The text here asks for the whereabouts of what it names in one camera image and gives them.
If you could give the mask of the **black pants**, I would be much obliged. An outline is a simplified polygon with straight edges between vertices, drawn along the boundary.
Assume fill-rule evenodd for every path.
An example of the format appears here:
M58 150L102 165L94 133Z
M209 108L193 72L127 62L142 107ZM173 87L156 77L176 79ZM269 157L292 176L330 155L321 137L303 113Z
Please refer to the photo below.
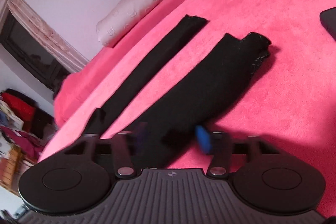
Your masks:
M84 132L103 134L145 85L207 24L184 16L140 61L113 95L91 115ZM126 127L147 123L148 133L132 156L137 170L164 168L175 161L195 137L195 128L227 110L248 88L252 76L269 56L270 40L256 32L243 39L230 34L214 46L183 79Z

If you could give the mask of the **pink bed blanket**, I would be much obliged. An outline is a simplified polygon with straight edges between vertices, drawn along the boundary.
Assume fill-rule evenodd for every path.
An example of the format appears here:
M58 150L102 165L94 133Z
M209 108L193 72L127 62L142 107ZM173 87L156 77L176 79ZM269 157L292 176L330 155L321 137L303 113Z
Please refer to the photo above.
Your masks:
M173 57L108 127L112 137L138 118L204 59L234 60L217 45L225 34L266 36L270 56L243 96L205 120L211 130L259 135L319 169L326 190L319 212L335 215L335 40L319 15L335 0L185 0L153 28L107 74L42 153L45 159L72 143L94 109L117 90L147 53L183 16L209 22Z

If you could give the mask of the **cluttered clothes shelf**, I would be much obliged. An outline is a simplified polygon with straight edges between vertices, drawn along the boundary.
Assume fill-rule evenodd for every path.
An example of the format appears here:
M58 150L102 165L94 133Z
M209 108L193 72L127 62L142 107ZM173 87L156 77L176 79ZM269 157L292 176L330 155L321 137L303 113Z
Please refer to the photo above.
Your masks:
M54 118L14 89L1 91L1 186L19 194L21 175L34 166L57 131Z

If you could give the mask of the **white bolster pillow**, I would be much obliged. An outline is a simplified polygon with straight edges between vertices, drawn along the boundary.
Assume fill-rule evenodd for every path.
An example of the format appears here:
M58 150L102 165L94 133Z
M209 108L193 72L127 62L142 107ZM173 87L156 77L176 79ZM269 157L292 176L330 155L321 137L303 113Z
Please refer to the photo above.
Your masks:
M115 46L144 16L159 4L159 0L121 0L96 25L98 42L104 47Z

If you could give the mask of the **dark flat object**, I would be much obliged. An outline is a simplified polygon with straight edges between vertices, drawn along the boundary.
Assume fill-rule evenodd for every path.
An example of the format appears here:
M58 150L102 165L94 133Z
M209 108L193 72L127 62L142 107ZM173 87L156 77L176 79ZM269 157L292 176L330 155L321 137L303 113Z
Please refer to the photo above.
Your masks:
M323 28L336 40L336 7L320 12L319 18Z

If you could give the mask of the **dark window with frame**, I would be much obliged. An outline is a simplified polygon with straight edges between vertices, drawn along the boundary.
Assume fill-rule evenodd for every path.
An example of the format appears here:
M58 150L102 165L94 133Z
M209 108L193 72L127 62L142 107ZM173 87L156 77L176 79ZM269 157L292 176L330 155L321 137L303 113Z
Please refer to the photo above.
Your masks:
M25 0L5 1L1 45L54 94L58 94L67 76L81 71L88 63Z

